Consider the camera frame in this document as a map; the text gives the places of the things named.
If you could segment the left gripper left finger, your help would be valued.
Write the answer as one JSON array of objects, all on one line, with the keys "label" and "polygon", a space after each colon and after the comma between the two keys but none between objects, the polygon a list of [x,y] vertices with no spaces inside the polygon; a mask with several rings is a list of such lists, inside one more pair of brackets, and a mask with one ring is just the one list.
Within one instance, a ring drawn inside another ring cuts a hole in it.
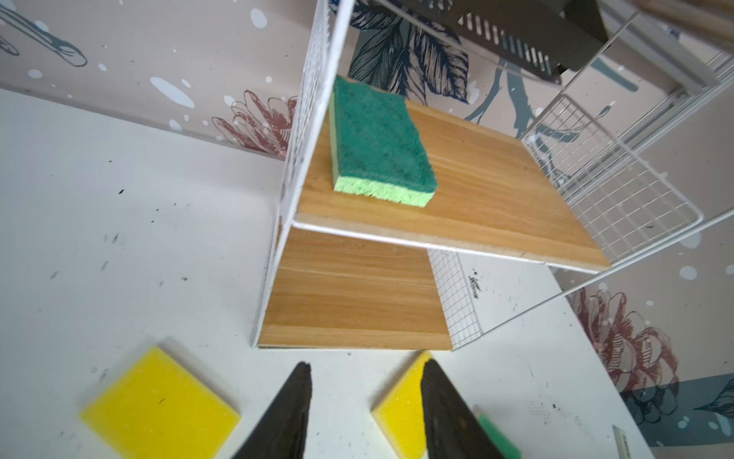
[{"label": "left gripper left finger", "polygon": [[233,458],[303,458],[312,394],[311,365],[301,361]]}]

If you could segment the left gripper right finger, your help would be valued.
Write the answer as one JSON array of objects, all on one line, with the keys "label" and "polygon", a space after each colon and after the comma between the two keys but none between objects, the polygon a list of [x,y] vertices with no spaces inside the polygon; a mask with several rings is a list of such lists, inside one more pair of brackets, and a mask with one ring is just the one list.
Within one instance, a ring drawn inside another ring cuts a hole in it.
[{"label": "left gripper right finger", "polygon": [[434,359],[424,364],[421,394],[430,459],[504,458]]}]

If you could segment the dark green sponge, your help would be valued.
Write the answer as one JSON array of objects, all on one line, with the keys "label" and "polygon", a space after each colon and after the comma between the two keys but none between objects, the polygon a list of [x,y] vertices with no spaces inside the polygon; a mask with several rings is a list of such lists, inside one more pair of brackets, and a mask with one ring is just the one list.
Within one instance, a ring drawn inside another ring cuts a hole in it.
[{"label": "dark green sponge", "polygon": [[405,99],[339,76],[328,109],[334,191],[424,208],[438,182]]}]

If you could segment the yellow sponge right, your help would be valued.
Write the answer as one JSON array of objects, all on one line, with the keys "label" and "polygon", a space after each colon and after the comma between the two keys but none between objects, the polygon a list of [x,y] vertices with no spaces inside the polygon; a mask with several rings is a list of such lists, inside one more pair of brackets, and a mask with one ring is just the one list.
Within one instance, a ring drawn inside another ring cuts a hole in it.
[{"label": "yellow sponge right", "polygon": [[433,356],[424,351],[401,373],[371,414],[398,458],[427,457],[421,382]]}]

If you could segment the yellow sponge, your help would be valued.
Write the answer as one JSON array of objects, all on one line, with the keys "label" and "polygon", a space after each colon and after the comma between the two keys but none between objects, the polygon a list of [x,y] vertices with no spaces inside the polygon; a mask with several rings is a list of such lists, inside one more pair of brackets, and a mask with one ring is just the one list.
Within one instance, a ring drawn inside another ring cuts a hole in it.
[{"label": "yellow sponge", "polygon": [[398,458],[427,457],[421,382],[433,356],[424,351],[401,373],[371,414]]},{"label": "yellow sponge", "polygon": [[122,458],[214,458],[241,416],[154,346],[80,419]]}]

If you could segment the light green sponge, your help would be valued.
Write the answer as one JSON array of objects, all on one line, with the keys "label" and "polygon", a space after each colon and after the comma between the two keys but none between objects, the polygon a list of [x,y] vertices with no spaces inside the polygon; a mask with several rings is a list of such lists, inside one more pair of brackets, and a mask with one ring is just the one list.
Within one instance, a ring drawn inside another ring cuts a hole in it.
[{"label": "light green sponge", "polygon": [[489,440],[497,447],[504,459],[521,459],[522,453],[510,439],[483,412],[476,414],[477,421]]}]

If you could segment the yellow sponge left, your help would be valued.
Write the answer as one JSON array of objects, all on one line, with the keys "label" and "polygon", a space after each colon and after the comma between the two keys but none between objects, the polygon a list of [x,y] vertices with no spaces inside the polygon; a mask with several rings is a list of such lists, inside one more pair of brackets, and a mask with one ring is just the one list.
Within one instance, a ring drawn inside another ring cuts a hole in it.
[{"label": "yellow sponge left", "polygon": [[122,458],[214,458],[241,416],[154,346],[80,419]]}]

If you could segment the clear tube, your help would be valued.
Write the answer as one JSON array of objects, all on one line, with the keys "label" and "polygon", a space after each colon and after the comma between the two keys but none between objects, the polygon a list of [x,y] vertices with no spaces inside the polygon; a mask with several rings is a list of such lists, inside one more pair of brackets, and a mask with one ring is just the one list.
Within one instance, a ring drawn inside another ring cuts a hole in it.
[{"label": "clear tube", "polygon": [[619,459],[631,459],[632,454],[625,431],[619,426],[613,425],[613,433]]}]

